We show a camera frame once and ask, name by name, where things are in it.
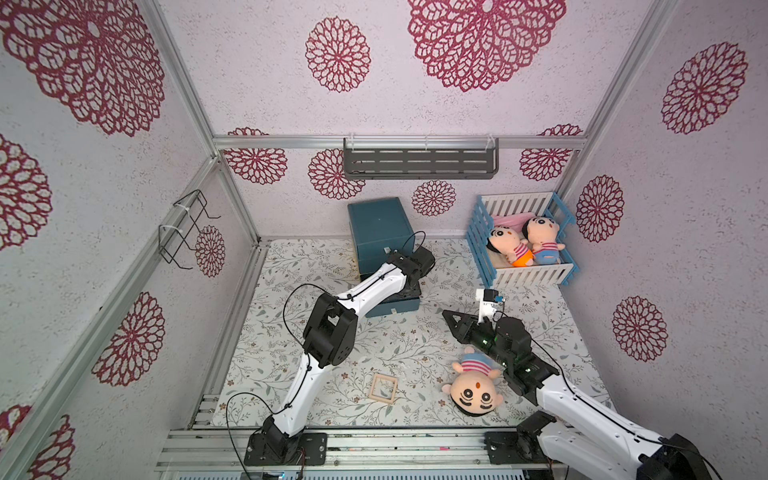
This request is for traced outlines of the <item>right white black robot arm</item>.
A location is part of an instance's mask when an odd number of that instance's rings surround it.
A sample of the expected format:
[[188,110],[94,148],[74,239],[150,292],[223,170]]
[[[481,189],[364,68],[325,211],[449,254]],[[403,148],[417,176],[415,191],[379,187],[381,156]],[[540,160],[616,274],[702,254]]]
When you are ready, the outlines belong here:
[[591,479],[719,478],[690,440],[643,428],[581,391],[520,319],[442,316],[459,343],[498,364],[510,389],[536,406],[516,428],[519,451],[540,451]]

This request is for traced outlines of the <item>wooden brooch box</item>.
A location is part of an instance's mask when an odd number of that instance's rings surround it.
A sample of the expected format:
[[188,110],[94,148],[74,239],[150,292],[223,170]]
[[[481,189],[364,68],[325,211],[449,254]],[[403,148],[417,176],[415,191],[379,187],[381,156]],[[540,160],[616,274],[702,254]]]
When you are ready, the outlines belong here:
[[393,405],[396,401],[399,380],[396,377],[375,373],[369,389],[370,400]]

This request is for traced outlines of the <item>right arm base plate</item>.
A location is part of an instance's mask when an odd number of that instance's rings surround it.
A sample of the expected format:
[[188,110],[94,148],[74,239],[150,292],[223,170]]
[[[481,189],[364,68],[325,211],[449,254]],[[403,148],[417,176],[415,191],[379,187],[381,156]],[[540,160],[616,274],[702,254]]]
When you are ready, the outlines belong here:
[[550,461],[538,439],[530,433],[489,431],[484,434],[484,446],[492,465],[548,464]]

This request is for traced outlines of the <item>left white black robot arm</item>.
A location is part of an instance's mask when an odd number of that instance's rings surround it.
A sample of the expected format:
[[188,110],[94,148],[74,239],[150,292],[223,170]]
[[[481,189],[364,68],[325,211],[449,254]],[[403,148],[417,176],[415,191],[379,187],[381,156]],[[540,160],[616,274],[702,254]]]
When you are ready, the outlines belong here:
[[322,293],[303,331],[296,378],[284,405],[265,419],[262,431],[278,439],[298,436],[324,382],[351,354],[358,320],[387,298],[417,286],[434,265],[435,257],[425,247],[409,255],[394,252],[357,286],[339,294]]

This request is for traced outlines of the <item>teal drawer cabinet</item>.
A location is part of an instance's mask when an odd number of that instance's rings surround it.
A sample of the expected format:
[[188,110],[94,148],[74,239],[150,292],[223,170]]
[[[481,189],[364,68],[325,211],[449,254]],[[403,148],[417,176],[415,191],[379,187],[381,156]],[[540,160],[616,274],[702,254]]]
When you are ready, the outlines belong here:
[[[389,197],[347,206],[360,280],[374,274],[394,250],[410,255],[415,246],[414,230],[399,198]],[[407,287],[367,313],[367,318],[417,311],[421,290]]]

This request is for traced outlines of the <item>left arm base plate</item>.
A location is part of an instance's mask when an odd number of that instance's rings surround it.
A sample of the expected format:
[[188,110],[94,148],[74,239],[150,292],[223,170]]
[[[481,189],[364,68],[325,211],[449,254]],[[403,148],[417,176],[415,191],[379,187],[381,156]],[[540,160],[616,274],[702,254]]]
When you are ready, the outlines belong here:
[[266,433],[257,432],[246,447],[244,465],[256,466],[321,466],[326,462],[328,435],[302,433],[289,439],[272,439]]

